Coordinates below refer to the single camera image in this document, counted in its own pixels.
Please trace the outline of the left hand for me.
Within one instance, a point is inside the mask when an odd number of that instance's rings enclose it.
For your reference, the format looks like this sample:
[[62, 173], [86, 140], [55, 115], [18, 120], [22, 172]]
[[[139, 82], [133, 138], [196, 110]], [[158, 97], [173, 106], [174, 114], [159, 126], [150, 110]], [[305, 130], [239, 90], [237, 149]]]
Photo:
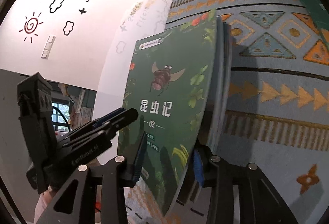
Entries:
[[56, 191], [52, 189], [51, 186], [48, 187], [46, 191], [40, 194], [38, 202], [35, 207], [34, 212], [34, 224], [37, 223], [38, 219], [42, 215], [43, 211], [50, 204], [54, 196], [56, 195]]

